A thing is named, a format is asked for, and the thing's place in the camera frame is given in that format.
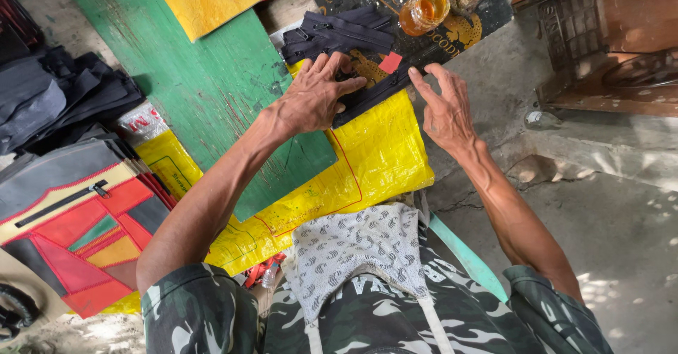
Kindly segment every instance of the jar of glue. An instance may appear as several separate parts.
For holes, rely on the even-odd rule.
[[[450,13],[450,0],[408,0],[400,10],[400,28],[410,36],[435,29]]]

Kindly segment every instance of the zipper pull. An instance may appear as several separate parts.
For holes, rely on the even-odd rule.
[[[318,31],[320,29],[332,29],[332,24],[329,23],[318,23],[313,26],[313,30]]]
[[[98,185],[97,183],[92,184],[91,186],[89,186],[89,190],[90,190],[90,191],[96,191],[96,193],[99,194],[99,196],[101,196],[101,197],[104,198],[104,199],[108,199],[108,198],[111,197],[111,194],[107,193],[106,190],[104,190],[103,188],[99,187],[99,185]]]
[[[304,39],[304,40],[306,40],[306,41],[311,41],[311,40],[313,40],[313,36],[308,35],[308,34],[307,34],[306,32],[304,32],[304,30],[301,29],[301,28],[296,28],[296,29],[294,29],[294,31],[295,31],[299,36],[301,36],[302,39]]]

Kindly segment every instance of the shirt sleeve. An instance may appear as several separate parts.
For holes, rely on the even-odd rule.
[[[251,354],[263,334],[256,298],[206,263],[160,279],[142,297],[141,309],[149,354]]]
[[[546,277],[524,265],[509,267],[504,277],[511,282],[511,297],[506,304],[547,353],[612,354],[593,312],[553,289]]]

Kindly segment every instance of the hand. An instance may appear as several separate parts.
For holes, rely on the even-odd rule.
[[[292,137],[298,133],[326,130],[332,125],[334,116],[346,109],[337,99],[368,82],[364,77],[336,82],[334,76],[339,69],[344,73],[352,70],[351,60],[341,52],[334,52],[332,57],[322,53],[315,63],[304,60],[290,88],[268,107],[282,133]]]
[[[428,64],[424,71],[436,77],[441,89],[441,94],[437,94],[415,67],[410,68],[412,84],[428,104],[424,108],[424,131],[454,159],[466,157],[478,141],[470,117],[466,82],[440,64]]]

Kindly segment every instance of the white patterned cloth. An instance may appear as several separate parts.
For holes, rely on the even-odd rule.
[[[396,202],[303,223],[292,233],[293,247],[282,264],[287,282],[301,304],[311,353],[322,353],[318,314],[344,281],[372,273],[414,296],[439,342],[453,353],[433,308],[419,257],[421,211]]]

